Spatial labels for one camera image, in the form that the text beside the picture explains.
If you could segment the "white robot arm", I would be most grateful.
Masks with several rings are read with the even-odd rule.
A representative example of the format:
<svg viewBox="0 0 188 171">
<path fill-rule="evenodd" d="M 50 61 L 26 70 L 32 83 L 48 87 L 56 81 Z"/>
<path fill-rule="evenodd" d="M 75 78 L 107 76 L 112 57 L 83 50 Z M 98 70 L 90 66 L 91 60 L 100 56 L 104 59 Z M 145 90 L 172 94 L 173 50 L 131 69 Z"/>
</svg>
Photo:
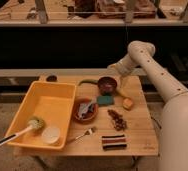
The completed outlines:
<svg viewBox="0 0 188 171">
<path fill-rule="evenodd" d="M 153 56 L 155 46 L 149 42 L 132 41 L 127 54 L 109 65 L 121 76 L 128 76 L 140 66 L 163 98 L 159 138 L 158 171 L 188 171 L 188 88 L 158 64 Z"/>
</svg>

